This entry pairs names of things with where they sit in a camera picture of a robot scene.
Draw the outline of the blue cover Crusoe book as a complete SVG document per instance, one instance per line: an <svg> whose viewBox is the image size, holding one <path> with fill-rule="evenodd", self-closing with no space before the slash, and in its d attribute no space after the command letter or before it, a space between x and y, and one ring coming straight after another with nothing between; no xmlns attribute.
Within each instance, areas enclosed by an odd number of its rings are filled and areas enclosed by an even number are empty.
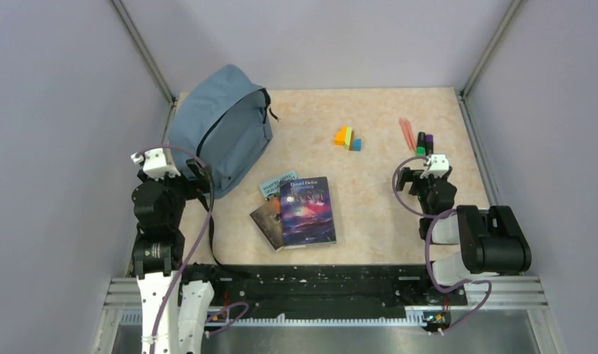
<svg viewBox="0 0 598 354"><path fill-rule="evenodd" d="M286 249L337 242L326 177L300 178L284 183L280 186L279 201Z"/></svg>

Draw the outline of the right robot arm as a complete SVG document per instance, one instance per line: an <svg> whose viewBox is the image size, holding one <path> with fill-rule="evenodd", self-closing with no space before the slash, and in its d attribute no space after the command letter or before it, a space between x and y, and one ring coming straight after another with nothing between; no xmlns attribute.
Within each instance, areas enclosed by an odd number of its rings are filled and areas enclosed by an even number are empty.
<svg viewBox="0 0 598 354"><path fill-rule="evenodd" d="M420 203L428 277L418 284L418 293L424 302L437 304L465 282L529 270L532 251L510 206L456 206L457 188L447 176L422 174L402 167L393 186L399 193L409 185L409 195Z"/></svg>

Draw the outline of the blue student backpack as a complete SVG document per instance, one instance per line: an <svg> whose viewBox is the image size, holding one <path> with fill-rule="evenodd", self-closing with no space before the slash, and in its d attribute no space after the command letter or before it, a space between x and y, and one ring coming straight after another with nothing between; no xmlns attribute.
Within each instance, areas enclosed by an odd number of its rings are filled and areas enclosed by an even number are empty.
<svg viewBox="0 0 598 354"><path fill-rule="evenodd" d="M195 87L171 123L168 142L176 167L195 154L210 166L215 197L231 192L273 138L267 90L228 64Z"/></svg>

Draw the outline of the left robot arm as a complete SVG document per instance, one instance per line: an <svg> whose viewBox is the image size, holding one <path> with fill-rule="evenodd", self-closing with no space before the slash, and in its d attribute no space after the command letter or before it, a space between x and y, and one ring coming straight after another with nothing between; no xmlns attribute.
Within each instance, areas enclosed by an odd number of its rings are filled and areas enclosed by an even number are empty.
<svg viewBox="0 0 598 354"><path fill-rule="evenodd" d="M143 304L144 353L170 353L174 348L170 327L179 302L181 275L194 251L184 250L185 237L179 229L188 200L196 199L207 211L203 230L214 233L214 182L210 167L197 159L187 160L193 181L183 176L154 180L139 174L143 182L132 192L137 219L133 246L133 274Z"/></svg>

